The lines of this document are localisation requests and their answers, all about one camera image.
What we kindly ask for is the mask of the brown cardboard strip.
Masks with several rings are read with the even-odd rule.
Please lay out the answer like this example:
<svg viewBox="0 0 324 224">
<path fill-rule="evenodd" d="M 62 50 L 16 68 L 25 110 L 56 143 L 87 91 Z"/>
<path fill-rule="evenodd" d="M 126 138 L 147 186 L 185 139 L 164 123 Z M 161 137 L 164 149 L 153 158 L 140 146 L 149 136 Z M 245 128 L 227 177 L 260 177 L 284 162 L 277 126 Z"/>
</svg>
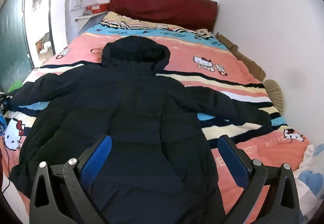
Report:
<svg viewBox="0 0 324 224">
<path fill-rule="evenodd" d="M 225 36 L 220 34 L 219 32 L 216 33 L 216 39 L 220 41 L 230 52 L 238 59 L 242 61 L 244 65 L 247 67 L 250 74 L 256 78 L 258 81 L 262 82 L 266 77 L 265 71 L 252 59 L 249 59 L 247 56 L 243 55 L 241 52 L 238 51 L 238 46 L 228 40 Z"/>
</svg>

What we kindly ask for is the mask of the beige round fan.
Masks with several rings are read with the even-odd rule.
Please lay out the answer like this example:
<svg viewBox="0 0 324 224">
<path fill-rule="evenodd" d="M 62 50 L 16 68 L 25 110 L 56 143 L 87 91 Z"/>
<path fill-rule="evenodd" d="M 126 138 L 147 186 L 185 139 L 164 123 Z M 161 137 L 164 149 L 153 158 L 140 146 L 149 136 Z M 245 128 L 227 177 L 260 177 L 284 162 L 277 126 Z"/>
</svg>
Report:
<svg viewBox="0 0 324 224">
<path fill-rule="evenodd" d="M 263 85 L 271 102 L 282 115 L 285 110 L 285 100 L 279 84 L 272 79 L 268 79 L 263 81 Z"/>
</svg>

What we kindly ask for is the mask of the Hello Kitty striped blanket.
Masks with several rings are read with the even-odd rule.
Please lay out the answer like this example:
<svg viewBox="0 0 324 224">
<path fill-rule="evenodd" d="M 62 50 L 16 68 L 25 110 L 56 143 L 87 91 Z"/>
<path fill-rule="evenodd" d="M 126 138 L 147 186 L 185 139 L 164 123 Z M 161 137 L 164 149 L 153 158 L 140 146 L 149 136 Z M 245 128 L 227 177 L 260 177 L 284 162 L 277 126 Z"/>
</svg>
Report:
<svg viewBox="0 0 324 224">
<path fill-rule="evenodd" d="M 191 31 L 109 12 L 101 23 L 81 34 L 63 52 L 42 66 L 37 79 L 88 64 L 100 65 L 104 47 L 129 36 L 145 37 L 169 49 L 169 63 L 159 75 L 173 78 L 185 87 L 211 88 L 269 114 L 269 126 L 238 125 L 208 114 L 198 114 L 216 164 L 225 217 L 243 189 L 236 185 L 218 151 L 218 139 L 222 135 L 227 135 L 250 159 L 259 159 L 266 166 L 280 167 L 288 163 L 298 191 L 300 223 L 310 223 L 323 203 L 323 147 L 314 147 L 303 134 L 288 126 L 271 102 L 263 83 L 254 78 L 247 67 L 206 30 Z M 1 115 L 1 195 L 13 198 L 10 207 L 22 210 L 30 223 L 31 195 L 27 197 L 20 192 L 9 175 L 19 163 L 21 148 L 37 114 L 48 104 L 38 102 L 14 107 L 11 105 L 12 92 L 8 94 L 8 99 L 9 109 Z M 262 189 L 246 223 L 254 223 L 268 190 L 268 186 Z"/>
</svg>

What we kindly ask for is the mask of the green plastic object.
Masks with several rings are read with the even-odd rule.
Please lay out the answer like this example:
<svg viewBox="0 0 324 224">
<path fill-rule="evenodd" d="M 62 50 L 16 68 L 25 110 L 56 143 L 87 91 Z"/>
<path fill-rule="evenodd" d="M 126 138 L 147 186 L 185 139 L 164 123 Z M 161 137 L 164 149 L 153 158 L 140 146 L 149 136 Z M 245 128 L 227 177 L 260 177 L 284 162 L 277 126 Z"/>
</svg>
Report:
<svg viewBox="0 0 324 224">
<path fill-rule="evenodd" d="M 22 81 L 18 80 L 8 89 L 8 92 L 12 92 L 12 91 L 19 89 L 21 87 L 23 87 Z"/>
</svg>

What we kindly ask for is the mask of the red box on shelf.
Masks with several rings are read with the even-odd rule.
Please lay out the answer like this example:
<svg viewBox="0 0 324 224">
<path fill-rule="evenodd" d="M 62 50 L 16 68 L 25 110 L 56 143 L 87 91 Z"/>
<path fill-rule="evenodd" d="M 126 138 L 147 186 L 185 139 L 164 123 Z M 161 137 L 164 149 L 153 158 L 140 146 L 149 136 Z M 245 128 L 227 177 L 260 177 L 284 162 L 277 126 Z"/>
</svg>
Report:
<svg viewBox="0 0 324 224">
<path fill-rule="evenodd" d="M 100 3 L 86 6 L 87 11 L 91 11 L 93 14 L 102 13 L 109 10 L 109 3 Z"/>
</svg>

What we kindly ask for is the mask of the black hooded puffer jacket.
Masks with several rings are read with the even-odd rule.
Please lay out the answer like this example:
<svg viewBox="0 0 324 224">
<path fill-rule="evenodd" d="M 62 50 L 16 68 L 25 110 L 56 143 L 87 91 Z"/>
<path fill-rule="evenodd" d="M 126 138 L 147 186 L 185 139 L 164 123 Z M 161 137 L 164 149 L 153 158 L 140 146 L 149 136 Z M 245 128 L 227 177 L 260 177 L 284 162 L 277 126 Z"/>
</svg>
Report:
<svg viewBox="0 0 324 224">
<path fill-rule="evenodd" d="M 110 223 L 219 223 L 225 217 L 216 164 L 198 114 L 261 126 L 268 113 L 211 88 L 159 75 L 170 51 L 129 36 L 108 43 L 100 65 L 46 74 L 12 92 L 11 105 L 47 102 L 10 180 L 31 195 L 37 166 L 78 158 L 99 137 L 112 150 L 91 187 Z"/>
</svg>

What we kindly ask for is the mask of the dark red headboard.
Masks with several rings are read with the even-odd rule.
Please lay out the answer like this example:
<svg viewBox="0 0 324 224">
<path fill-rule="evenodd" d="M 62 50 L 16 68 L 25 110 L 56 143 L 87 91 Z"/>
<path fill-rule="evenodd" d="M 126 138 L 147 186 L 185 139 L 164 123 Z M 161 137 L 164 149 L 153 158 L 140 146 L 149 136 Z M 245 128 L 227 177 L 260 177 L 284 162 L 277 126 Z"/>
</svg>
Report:
<svg viewBox="0 0 324 224">
<path fill-rule="evenodd" d="M 109 10 L 135 20 L 212 32 L 217 2 L 211 0 L 110 0 Z"/>
</svg>

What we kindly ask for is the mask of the dark green door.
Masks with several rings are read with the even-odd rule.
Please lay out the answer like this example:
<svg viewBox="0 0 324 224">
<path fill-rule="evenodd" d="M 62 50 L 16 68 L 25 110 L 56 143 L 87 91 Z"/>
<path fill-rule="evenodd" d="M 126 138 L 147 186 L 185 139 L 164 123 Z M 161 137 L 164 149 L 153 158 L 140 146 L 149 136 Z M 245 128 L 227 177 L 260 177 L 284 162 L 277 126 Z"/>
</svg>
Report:
<svg viewBox="0 0 324 224">
<path fill-rule="evenodd" d="M 26 40 L 23 5 L 25 0 L 6 0 L 1 9 L 1 91 L 7 92 L 32 71 Z"/>
</svg>

